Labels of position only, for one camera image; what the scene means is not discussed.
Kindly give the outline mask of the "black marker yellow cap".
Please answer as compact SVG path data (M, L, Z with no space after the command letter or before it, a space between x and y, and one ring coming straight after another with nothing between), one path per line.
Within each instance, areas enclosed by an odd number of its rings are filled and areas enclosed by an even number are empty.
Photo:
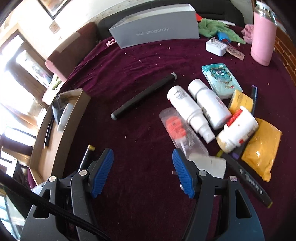
M94 150L95 150L95 147L93 147L92 145L88 145L87 150L84 154L84 157L83 157L83 159L80 163L80 166L78 168L78 172L80 172L82 170L87 170L87 168L90 166L90 164L93 160Z

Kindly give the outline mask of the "black marker green cap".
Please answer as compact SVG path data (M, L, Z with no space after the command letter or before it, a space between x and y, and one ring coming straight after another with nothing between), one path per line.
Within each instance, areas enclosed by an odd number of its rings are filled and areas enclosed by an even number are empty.
M237 160L231 155L224 153L220 150L216 157L224 158L227 166L229 166L236 175L254 192L258 200L260 200L267 208L270 208L273 204L272 199L262 186L241 166Z

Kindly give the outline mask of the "white power adapter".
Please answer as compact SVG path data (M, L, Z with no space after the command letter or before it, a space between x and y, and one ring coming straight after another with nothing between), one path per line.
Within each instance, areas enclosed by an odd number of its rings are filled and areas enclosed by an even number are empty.
M192 153L189 160L194 162L199 170L205 170L216 178L224 178L227 166L224 158Z

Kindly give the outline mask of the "yellow padded envelope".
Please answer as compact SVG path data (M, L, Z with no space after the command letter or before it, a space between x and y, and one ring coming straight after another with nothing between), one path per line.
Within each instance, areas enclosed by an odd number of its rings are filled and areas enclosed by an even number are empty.
M265 120L256 118L258 129L249 140L241 160L265 182L271 180L271 169L280 145L282 132Z

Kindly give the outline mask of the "clear case orange item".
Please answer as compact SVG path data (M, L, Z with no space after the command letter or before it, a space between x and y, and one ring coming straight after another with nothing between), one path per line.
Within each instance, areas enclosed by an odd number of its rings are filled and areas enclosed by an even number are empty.
M174 108L164 109L159 118L175 147L181 149L187 159L191 154L209 155L197 134Z

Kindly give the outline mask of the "white bottle red label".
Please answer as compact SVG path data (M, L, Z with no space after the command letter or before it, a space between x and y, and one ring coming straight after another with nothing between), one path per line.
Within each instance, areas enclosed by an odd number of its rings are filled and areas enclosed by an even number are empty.
M231 116L216 137L220 149L228 154L245 143L258 129L255 117L243 106Z

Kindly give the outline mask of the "white lotion bottle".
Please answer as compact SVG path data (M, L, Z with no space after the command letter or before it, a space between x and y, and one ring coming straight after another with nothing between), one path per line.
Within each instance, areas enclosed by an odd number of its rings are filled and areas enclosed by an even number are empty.
M222 100L202 80L191 81L188 91L214 130L222 128L232 116Z

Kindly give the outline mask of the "white spray bottle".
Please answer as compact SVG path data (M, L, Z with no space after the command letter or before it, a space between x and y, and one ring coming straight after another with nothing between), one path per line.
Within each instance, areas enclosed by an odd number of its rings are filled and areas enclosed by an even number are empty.
M215 135L204 117L202 109L182 87L173 86L167 93L167 99L207 144L215 139Z

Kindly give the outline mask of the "black marker grey cap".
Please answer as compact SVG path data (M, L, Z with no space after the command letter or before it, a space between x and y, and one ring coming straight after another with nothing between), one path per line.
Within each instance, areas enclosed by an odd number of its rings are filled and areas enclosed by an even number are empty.
M146 88L145 90L143 90L142 92L138 93L136 96L134 96L133 98L128 100L121 107L119 107L118 109L113 111L111 113L111 115L110 115L111 119L114 120L114 121L118 120L132 106L136 105L137 103L139 103L144 98L146 98L147 96L149 96L150 94L152 94L156 90L160 89L164 85L166 85L168 83L171 83L171 82L174 82L175 80L177 80L177 78L178 77L177 77L176 73L172 72L169 75L167 75L166 77L164 77L163 79L161 79L158 82L152 84L151 86L149 86L148 88Z

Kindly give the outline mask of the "black marker purple cap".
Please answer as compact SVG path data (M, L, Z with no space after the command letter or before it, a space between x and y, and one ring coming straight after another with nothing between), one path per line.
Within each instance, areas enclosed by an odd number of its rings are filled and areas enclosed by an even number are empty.
M257 87L255 85L252 85L252 89L251 89L251 98L253 100L253 106L252 109L250 111L250 113L252 115L254 115L255 112L255 108L256 108L256 102L257 102ZM241 144L240 147L237 147L231 154L231 156L235 159L235 160L239 160L248 144L248 141L251 139L253 135L251 135L243 144Z

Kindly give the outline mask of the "white bottle small label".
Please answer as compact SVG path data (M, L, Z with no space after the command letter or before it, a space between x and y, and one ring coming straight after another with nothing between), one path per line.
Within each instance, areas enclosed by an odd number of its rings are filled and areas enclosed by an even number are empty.
M72 103L68 103L66 105L66 107L61 115L60 122L57 126L57 131L62 132L65 129L66 124L70 118L72 111L73 111L73 108L74 108L74 105Z

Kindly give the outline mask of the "maroon headboard cushion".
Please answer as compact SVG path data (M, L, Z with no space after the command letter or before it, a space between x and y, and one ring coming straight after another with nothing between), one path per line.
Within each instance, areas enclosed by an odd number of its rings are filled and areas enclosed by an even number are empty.
M89 22L62 42L46 59L46 67L66 82L75 67L97 45L97 27Z

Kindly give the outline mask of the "blue small object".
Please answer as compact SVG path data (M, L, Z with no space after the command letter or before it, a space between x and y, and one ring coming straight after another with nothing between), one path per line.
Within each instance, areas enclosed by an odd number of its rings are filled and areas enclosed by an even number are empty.
M231 43L228 35L226 33L224 33L224 32L217 32L216 33L216 36L217 36L217 39L219 41L221 41L221 42L224 42L226 44L230 44Z

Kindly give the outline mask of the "pink thermos flask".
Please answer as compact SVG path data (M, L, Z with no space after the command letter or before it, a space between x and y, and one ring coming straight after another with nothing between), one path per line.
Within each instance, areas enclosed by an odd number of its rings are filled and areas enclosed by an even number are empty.
M256 1L253 21L254 29L250 54L257 63L268 66L273 55L276 37L276 16L267 4Z

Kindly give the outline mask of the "framed painting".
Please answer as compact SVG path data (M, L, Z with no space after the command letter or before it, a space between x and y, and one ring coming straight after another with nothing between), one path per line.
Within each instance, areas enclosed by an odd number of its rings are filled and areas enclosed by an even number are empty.
M52 20L62 11L71 0L38 0L38 3L46 11Z

